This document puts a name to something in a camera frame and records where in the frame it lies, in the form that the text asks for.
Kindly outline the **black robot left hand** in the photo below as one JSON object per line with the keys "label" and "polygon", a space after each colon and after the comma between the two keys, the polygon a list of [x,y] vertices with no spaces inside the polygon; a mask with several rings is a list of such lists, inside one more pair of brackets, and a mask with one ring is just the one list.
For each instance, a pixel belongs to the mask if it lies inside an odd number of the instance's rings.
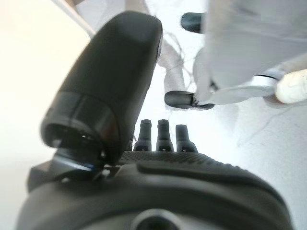
{"label": "black robot left hand", "polygon": [[200,154],[185,125],[173,150],[167,120],[134,128],[151,84],[163,28],[126,11],[84,49],[41,123],[53,158],[31,168],[18,230],[291,230],[267,182]]}

